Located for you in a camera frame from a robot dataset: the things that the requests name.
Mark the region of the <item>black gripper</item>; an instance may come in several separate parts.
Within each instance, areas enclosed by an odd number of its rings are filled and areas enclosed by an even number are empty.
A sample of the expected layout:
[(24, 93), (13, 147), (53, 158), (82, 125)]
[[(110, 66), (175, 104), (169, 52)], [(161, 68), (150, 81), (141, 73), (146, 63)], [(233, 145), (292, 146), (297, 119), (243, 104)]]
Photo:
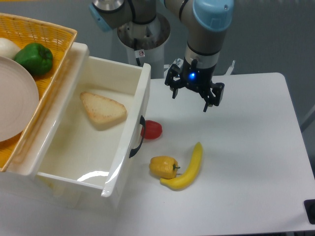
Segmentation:
[(187, 60), (184, 59), (181, 77), (179, 66), (172, 64), (167, 71), (164, 84), (170, 87), (173, 99), (176, 98), (178, 89), (184, 86), (197, 93), (203, 92), (203, 99), (205, 101), (203, 112), (206, 112), (208, 107), (219, 106), (225, 87), (224, 83), (212, 82), (214, 70), (214, 66), (199, 68), (198, 61), (189, 64)]

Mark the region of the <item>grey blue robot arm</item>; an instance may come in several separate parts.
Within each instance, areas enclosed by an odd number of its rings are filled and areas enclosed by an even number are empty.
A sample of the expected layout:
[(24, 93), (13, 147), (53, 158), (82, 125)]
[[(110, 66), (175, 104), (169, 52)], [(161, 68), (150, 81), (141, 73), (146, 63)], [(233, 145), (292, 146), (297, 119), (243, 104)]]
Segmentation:
[[(173, 95), (181, 88), (198, 93), (205, 107), (218, 106), (224, 84), (212, 76), (219, 59), (226, 31), (234, 10), (232, 0), (164, 0), (169, 10), (188, 30), (182, 65), (171, 65), (165, 84)], [(116, 30), (120, 42), (130, 53), (129, 62), (148, 63), (159, 68), (163, 57), (158, 51), (170, 36), (168, 20), (157, 12), (154, 0), (94, 0), (89, 10), (103, 31)]]

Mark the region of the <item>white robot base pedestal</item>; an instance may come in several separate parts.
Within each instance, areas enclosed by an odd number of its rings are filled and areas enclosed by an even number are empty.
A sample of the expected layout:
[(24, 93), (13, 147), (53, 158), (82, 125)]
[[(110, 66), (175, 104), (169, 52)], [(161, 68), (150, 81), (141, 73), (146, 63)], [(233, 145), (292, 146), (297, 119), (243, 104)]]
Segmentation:
[(170, 36), (169, 21), (157, 14), (155, 19), (146, 25), (129, 22), (117, 29), (121, 44), (126, 49), (129, 64), (151, 66), (151, 78), (164, 77), (164, 46)]

